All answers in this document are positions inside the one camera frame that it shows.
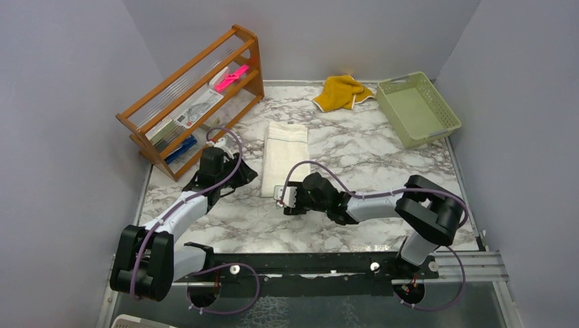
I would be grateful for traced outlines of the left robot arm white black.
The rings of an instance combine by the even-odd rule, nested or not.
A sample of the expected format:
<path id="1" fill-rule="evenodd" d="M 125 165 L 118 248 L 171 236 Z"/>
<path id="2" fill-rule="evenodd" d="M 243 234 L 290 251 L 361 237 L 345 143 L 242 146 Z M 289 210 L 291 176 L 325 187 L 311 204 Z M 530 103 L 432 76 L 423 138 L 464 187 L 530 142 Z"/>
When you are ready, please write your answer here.
<path id="1" fill-rule="evenodd" d="M 119 238 L 109 286 L 136 299 L 162 301 L 172 283 L 188 274 L 207 280 L 214 274 L 211 247 L 175 242 L 224 196 L 258 176 L 240 153 L 218 148 L 203 150 L 199 169 L 182 189 L 179 198 L 161 215 L 142 225 L 127 225 Z"/>

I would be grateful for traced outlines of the yellow towel white trim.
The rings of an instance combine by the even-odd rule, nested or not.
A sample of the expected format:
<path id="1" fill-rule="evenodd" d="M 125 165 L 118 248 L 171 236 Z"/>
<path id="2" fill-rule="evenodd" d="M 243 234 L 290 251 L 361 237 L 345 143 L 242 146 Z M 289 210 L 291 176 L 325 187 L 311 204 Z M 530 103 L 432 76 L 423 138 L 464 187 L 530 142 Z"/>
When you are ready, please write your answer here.
<path id="1" fill-rule="evenodd" d="M 355 105 L 375 98 L 373 92 L 350 75 L 332 76 L 324 82 L 322 93 L 312 101 L 324 112 L 352 110 Z"/>

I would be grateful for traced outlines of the white terry towel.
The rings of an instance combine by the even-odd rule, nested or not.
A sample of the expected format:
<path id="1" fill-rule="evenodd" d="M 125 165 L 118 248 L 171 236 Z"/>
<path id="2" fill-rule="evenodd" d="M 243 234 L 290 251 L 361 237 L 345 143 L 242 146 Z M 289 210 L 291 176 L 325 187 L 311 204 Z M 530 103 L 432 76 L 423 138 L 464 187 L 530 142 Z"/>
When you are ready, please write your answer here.
<path id="1" fill-rule="evenodd" d="M 265 134 L 261 196 L 273 197 L 293 166 L 310 159 L 308 128 L 302 124 L 270 122 Z"/>

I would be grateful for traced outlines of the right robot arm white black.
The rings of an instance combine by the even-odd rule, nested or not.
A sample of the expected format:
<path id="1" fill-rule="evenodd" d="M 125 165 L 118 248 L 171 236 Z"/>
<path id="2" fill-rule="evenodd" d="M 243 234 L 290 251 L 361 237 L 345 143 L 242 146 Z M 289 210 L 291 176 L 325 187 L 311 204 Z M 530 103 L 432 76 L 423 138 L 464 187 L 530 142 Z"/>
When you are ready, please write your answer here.
<path id="1" fill-rule="evenodd" d="M 395 272 L 404 278 L 418 273 L 433 251 L 453 244 L 461 218 L 467 213 L 458 196 L 420 175 L 409 177 L 404 187 L 395 191 L 348 193 L 338 191 L 330 180 L 313 173 L 301 182 L 276 186 L 273 198 L 284 215 L 316 211 L 343 226 L 371 219 L 403 219 L 414 230 L 394 259 Z"/>

